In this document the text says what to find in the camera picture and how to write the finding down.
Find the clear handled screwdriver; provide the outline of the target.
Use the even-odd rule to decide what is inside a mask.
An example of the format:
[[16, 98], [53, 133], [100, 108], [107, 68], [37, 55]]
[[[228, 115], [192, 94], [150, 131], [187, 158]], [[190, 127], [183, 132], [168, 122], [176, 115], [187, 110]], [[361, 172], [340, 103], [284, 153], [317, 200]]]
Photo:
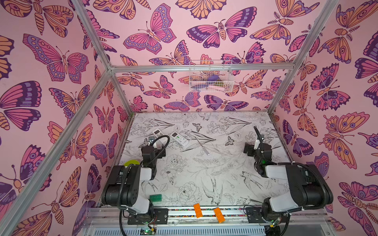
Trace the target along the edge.
[[197, 139], [197, 142], [199, 143], [199, 145], [202, 147], [202, 150], [204, 151], [204, 153], [207, 155], [207, 156], [210, 156], [210, 152], [203, 146], [203, 144]]

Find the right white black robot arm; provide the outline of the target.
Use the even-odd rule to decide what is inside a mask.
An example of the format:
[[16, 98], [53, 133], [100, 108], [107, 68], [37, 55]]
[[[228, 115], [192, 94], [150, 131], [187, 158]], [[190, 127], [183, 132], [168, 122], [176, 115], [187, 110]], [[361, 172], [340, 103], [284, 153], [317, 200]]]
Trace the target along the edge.
[[321, 209], [333, 203], [333, 193], [314, 164], [275, 163], [272, 146], [259, 141], [254, 145], [245, 143], [243, 153], [254, 158], [254, 168], [261, 177], [288, 183], [287, 193], [266, 198], [261, 206], [254, 208], [264, 221], [274, 221], [286, 213]]

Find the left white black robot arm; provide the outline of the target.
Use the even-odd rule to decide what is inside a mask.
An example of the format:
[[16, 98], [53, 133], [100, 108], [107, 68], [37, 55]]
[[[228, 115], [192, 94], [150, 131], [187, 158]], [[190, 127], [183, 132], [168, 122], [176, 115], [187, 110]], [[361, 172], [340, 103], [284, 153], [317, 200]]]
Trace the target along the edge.
[[115, 165], [101, 194], [101, 203], [127, 211], [130, 215], [152, 216], [154, 206], [143, 196], [142, 184], [155, 179], [157, 160], [165, 156], [165, 148], [141, 148], [142, 162], [129, 166]]

